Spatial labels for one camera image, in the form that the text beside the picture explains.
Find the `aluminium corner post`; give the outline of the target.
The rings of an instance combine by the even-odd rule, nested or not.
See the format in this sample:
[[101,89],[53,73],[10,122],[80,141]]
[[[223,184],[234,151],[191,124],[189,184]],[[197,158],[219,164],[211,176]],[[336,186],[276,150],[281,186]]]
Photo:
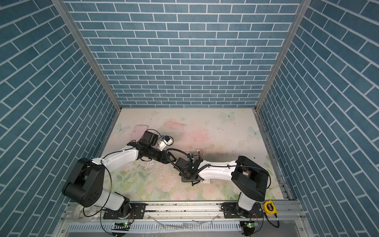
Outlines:
[[290,28],[289,28],[289,31],[288,31],[288,34],[283,42],[283,45],[278,53],[278,56],[275,60],[275,63],[270,71],[270,74],[269,76],[267,77],[267,80],[266,80],[266,83],[263,87],[263,90],[261,92],[261,95],[259,96],[259,99],[258,99],[258,102],[256,104],[256,111],[260,111],[260,109],[262,108],[263,106],[263,103],[264,103],[264,100],[265,98],[267,97],[268,95],[268,92],[275,80],[275,77],[280,69],[280,66],[282,65],[283,63],[283,60],[289,50],[289,47],[291,46],[291,43],[299,29],[299,26],[305,16],[305,13],[306,11],[308,10],[309,6],[311,4],[311,0],[304,0],[304,1],[301,1],[301,4],[295,14],[295,17],[294,17],[294,21],[293,23],[291,24]]
[[91,66],[93,72],[98,78],[98,81],[105,89],[107,95],[109,96],[110,100],[112,101],[113,105],[117,109],[118,112],[121,111],[122,106],[120,105],[119,101],[117,100],[115,94],[113,93],[109,83],[107,82],[102,70],[100,69],[97,61],[95,60],[93,54],[91,53],[91,50],[89,46],[87,45],[84,37],[82,36],[78,26],[76,25],[74,19],[72,18],[71,14],[69,13],[64,1],[61,0],[52,0],[52,3],[56,10],[58,11],[59,15],[61,16],[62,20],[66,24],[67,28],[69,29],[70,33],[72,34],[75,42],[79,46],[80,50],[82,51],[83,55],[87,59],[89,65]]

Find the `aluminium corner post right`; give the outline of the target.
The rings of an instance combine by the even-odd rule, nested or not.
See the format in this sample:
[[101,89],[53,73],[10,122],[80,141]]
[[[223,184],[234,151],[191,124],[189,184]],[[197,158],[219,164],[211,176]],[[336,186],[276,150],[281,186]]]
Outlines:
[[264,100],[265,98],[267,97],[268,95],[268,92],[275,80],[275,77],[280,69],[280,66],[282,65],[283,63],[283,60],[289,50],[289,47],[291,46],[291,43],[299,29],[299,26],[305,16],[305,13],[306,11],[308,10],[309,6],[311,4],[311,0],[304,0],[304,1],[301,1],[301,4],[295,14],[295,17],[294,17],[294,21],[293,23],[291,24],[290,28],[289,28],[289,31],[288,31],[288,34],[283,42],[283,45],[278,53],[278,56],[275,60],[275,63],[270,71],[270,74],[269,76],[267,77],[267,80],[266,80],[266,83],[263,87],[263,90],[261,92],[261,95],[259,96],[259,99],[258,99],[258,102],[256,104],[256,111],[260,111],[260,109],[262,108],[263,106],[263,103],[264,103]]

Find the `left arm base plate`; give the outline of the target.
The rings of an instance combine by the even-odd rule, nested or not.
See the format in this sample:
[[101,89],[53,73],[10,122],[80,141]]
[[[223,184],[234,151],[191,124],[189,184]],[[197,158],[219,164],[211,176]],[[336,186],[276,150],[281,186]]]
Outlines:
[[104,219],[116,220],[116,219],[143,219],[146,210],[146,203],[128,203],[122,206],[119,210],[105,209],[102,214]]

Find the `clear tape roll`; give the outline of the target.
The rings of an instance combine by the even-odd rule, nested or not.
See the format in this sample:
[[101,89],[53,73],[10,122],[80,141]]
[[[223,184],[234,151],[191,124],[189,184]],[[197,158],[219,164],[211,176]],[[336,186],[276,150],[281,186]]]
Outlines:
[[72,217],[75,222],[88,223],[93,217],[86,217],[84,214],[84,207],[82,205],[77,205],[73,211]]

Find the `aluminium front rail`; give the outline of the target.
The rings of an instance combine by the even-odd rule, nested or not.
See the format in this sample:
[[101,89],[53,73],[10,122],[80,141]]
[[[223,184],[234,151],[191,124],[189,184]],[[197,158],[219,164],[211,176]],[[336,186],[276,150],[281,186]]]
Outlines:
[[77,205],[69,204],[53,233],[54,237],[132,236],[237,236],[311,237],[312,231],[298,201],[276,200],[277,217],[226,219],[224,202],[234,201],[150,201],[143,219],[104,219],[95,215],[88,223],[73,220]]

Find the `aluminium corner post left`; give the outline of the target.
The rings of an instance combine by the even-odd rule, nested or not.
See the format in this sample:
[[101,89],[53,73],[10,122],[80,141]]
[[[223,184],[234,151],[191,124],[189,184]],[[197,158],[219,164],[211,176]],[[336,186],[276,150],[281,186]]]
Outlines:
[[122,106],[120,105],[119,101],[117,100],[115,94],[113,93],[109,83],[107,82],[102,70],[100,69],[97,61],[95,60],[93,54],[91,53],[91,50],[89,46],[87,45],[84,37],[82,36],[78,26],[76,25],[74,19],[72,18],[71,14],[69,13],[64,1],[61,0],[52,0],[52,3],[56,10],[58,11],[59,15],[61,16],[62,20],[66,24],[67,28],[69,29],[70,33],[72,34],[75,42],[79,46],[80,50],[82,51],[83,55],[87,59],[89,65],[91,66],[93,72],[98,78],[98,81],[105,89],[107,95],[109,96],[110,100],[112,101],[113,105],[117,109],[118,112],[121,111]]

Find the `pink flat case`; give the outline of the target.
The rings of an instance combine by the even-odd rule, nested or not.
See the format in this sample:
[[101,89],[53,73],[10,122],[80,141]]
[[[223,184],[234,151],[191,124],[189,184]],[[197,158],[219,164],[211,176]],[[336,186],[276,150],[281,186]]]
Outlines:
[[145,124],[138,124],[134,127],[133,132],[131,134],[131,140],[139,141],[140,138],[143,136],[145,131],[149,128],[148,125]]

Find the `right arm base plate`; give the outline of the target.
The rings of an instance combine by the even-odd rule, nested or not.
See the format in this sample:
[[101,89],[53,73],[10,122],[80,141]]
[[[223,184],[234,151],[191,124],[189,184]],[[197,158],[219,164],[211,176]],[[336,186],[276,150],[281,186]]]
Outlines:
[[237,202],[224,202],[221,209],[226,219],[231,218],[262,218],[263,210],[259,202],[256,202],[250,211],[246,211],[237,205]]

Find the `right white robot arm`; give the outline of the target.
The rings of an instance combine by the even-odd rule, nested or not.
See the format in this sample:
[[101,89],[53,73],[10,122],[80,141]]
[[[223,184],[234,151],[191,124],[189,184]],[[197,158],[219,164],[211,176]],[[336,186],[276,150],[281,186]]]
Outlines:
[[269,172],[245,156],[224,163],[179,158],[173,165],[183,182],[197,184],[204,180],[218,179],[234,183],[240,190],[237,202],[239,212],[252,212],[255,203],[265,200],[266,190],[271,185]]

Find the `yellow tape measure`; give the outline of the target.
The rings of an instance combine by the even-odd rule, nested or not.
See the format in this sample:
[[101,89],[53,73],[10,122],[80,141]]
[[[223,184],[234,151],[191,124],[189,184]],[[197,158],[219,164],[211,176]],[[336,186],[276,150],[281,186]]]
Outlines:
[[268,200],[264,203],[264,211],[265,211],[265,214],[268,214],[268,215],[277,214],[277,209],[272,200]]

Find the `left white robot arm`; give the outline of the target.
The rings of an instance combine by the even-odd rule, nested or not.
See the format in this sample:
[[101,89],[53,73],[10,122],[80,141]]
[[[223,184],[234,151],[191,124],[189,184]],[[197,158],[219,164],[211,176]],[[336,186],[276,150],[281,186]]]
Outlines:
[[173,143],[171,136],[161,136],[148,129],[138,141],[132,140],[118,151],[91,160],[82,158],[72,169],[62,194],[83,207],[96,206],[115,211],[124,218],[131,209],[129,199],[105,188],[105,175],[143,157],[167,164],[164,148]]

